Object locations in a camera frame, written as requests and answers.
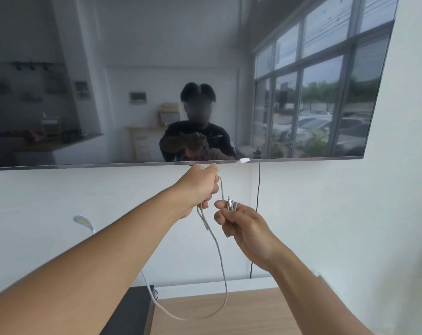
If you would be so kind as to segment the person's left forearm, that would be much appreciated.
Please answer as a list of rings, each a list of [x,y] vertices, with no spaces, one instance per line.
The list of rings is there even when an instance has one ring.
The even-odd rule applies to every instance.
[[[99,335],[186,208],[172,186],[0,293],[0,335]]]

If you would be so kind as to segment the black speaker box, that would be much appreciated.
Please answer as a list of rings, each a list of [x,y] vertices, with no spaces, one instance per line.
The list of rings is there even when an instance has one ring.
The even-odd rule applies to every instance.
[[[100,335],[150,335],[155,304],[146,286],[130,287]]]

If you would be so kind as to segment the white gooseneck desk lamp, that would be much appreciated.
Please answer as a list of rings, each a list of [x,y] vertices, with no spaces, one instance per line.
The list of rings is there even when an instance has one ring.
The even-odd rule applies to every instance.
[[[82,225],[82,226],[88,228],[91,231],[92,235],[94,235],[96,233],[96,229],[95,229],[94,225],[86,217],[84,217],[82,215],[75,215],[73,217],[73,220],[77,224]]]

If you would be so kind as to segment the person's right hand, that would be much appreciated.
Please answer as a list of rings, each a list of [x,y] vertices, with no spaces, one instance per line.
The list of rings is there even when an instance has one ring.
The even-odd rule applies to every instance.
[[[274,275],[285,245],[253,208],[239,204],[230,211],[224,200],[215,202],[215,221],[227,238],[233,237],[242,253],[255,265]]]

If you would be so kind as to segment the person's right forearm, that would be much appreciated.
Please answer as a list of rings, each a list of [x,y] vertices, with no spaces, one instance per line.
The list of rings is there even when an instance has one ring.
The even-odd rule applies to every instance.
[[[272,257],[269,272],[302,335],[374,335],[294,253]]]

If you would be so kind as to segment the person's left hand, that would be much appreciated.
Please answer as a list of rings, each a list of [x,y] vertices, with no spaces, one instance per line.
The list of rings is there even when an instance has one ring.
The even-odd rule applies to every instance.
[[[219,175],[209,175],[205,169],[200,165],[192,166],[169,188],[176,220],[187,217],[196,206],[208,208],[212,196],[219,191]]]

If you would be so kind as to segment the wall-mounted flat screen television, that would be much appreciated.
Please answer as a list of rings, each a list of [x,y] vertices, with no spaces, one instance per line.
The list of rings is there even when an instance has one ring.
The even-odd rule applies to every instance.
[[[399,0],[0,0],[0,170],[362,159]]]

